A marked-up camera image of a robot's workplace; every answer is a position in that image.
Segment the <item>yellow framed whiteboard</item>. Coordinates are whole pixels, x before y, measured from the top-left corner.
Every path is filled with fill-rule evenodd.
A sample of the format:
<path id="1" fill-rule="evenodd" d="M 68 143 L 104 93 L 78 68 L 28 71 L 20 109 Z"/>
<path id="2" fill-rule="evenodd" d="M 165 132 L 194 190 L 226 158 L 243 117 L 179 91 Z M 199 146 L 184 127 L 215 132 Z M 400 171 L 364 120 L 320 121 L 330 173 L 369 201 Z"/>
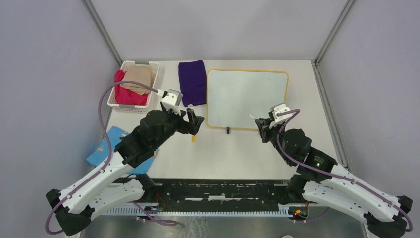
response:
<path id="1" fill-rule="evenodd" d="M 256 129 L 251 116 L 266 117 L 286 101 L 285 71 L 211 69 L 207 74 L 207 125 L 214 128 Z"/>

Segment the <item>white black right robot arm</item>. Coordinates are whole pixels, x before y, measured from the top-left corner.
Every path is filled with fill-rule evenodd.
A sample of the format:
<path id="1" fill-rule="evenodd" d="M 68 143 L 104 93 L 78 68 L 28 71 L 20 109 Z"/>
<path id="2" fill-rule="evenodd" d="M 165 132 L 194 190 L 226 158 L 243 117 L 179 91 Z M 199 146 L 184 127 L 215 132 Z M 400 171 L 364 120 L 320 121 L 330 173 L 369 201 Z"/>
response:
<path id="1" fill-rule="evenodd" d="M 287 187 L 292 202 L 307 201 L 345 213 L 380 238 L 400 238 L 413 230 L 408 216 L 413 201 L 393 196 L 357 178 L 326 153 L 313 148 L 301 129 L 286 130 L 287 122 L 255 119 L 263 143 L 270 142 L 284 161 L 296 167 Z"/>

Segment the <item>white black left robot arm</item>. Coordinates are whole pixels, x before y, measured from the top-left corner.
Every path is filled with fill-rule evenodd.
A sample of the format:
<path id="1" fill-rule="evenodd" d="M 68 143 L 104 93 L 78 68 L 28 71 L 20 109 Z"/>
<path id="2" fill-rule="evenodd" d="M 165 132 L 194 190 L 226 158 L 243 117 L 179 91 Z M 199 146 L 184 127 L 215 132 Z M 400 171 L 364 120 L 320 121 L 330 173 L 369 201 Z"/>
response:
<path id="1" fill-rule="evenodd" d="M 153 157 L 156 150 L 175 133 L 196 135 L 205 120 L 192 108 L 181 110 L 165 103 L 161 106 L 160 110 L 149 111 L 119 143 L 110 145 L 108 156 L 79 181 L 68 188 L 51 189 L 46 193 L 52 209 L 45 223 L 48 234 L 72 236 L 113 207 L 139 199 L 144 202 L 154 199 L 156 189 L 148 175 L 139 175 L 127 185 L 112 191 L 105 191 L 105 188 Z M 52 216 L 61 227 L 59 231 L 49 229 Z"/>

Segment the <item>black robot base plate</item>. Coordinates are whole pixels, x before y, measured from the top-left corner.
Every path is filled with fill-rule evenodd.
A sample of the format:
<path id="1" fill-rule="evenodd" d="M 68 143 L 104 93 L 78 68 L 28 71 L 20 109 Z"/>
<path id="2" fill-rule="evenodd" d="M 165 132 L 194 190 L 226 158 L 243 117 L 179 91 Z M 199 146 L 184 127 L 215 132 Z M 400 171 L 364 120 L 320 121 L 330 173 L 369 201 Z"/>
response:
<path id="1" fill-rule="evenodd" d="M 290 196 L 288 180 L 154 178 L 139 203 L 159 203 L 165 212 L 268 212 L 304 204 Z"/>

